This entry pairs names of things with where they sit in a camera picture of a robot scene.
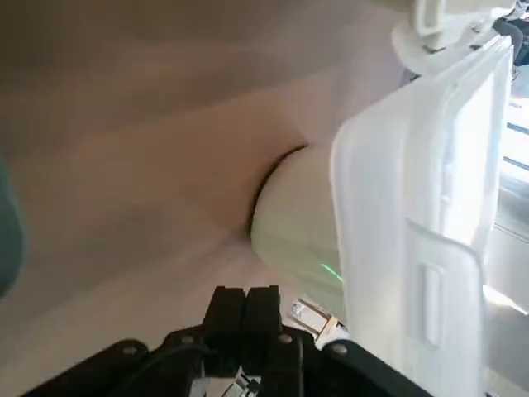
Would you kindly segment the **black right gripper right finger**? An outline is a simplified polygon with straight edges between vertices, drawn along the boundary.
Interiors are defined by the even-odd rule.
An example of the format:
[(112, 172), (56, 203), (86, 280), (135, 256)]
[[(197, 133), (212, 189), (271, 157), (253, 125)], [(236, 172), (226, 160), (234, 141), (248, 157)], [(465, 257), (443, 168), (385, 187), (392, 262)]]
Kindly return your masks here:
[(243, 314), (243, 371), (260, 378), (258, 396), (424, 396), (426, 391), (347, 339), (315, 345), (286, 326), (277, 286), (249, 290)]

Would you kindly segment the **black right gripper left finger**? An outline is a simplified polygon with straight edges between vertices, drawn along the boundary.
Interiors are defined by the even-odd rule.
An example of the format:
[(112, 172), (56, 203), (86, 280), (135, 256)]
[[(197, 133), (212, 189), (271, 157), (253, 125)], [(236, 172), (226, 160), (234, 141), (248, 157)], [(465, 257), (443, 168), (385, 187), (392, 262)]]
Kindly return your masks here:
[(237, 372), (243, 289), (218, 286), (203, 322), (168, 334), (154, 350), (113, 343), (26, 392), (28, 396), (204, 396), (210, 378)]

